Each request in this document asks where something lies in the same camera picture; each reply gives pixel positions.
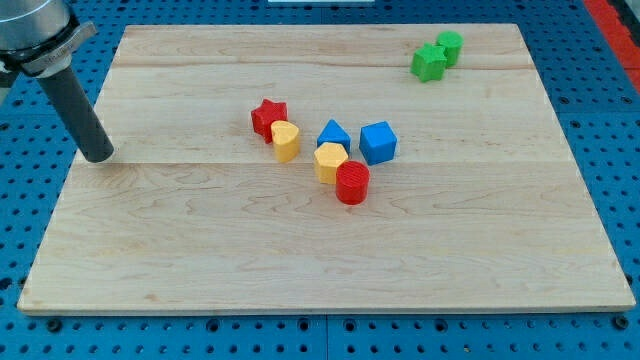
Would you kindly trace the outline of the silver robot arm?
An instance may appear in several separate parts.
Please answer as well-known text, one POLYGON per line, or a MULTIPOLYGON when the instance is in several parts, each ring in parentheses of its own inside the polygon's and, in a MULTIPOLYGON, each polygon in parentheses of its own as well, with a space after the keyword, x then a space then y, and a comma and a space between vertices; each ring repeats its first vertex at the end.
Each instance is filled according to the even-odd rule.
POLYGON ((1 0, 1 87, 11 88, 20 73, 59 73, 96 34, 96 26, 80 22, 64 0, 1 0))

